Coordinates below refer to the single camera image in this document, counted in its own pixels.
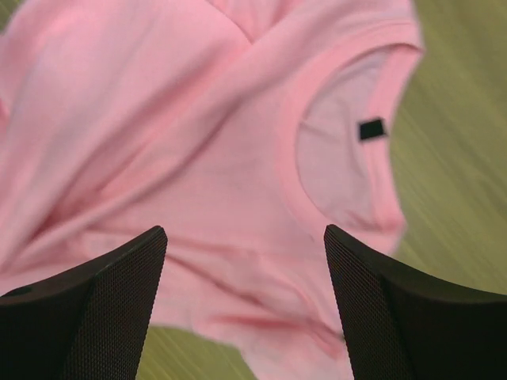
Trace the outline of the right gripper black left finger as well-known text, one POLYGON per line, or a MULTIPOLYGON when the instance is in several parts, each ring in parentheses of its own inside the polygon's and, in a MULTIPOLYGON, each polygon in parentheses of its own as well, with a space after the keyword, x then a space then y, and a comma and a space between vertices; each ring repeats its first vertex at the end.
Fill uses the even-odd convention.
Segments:
POLYGON ((3 379, 135 378, 166 254, 155 226, 1 297, 3 379))

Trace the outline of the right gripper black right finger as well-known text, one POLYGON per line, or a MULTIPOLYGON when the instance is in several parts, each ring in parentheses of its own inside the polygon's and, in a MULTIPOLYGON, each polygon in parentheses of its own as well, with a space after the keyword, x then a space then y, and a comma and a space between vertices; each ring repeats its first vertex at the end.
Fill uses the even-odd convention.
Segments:
POLYGON ((355 379, 504 379, 506 297, 438 279, 335 225, 326 259, 355 379))

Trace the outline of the pink t shirt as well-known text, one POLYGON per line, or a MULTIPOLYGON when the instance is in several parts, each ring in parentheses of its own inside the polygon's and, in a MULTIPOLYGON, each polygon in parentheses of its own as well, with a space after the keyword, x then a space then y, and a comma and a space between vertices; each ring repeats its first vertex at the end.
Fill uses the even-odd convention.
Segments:
POLYGON ((1 288, 162 226, 151 321, 259 379, 353 376, 329 224, 393 253, 410 1, 26 1, 1 34, 1 288))

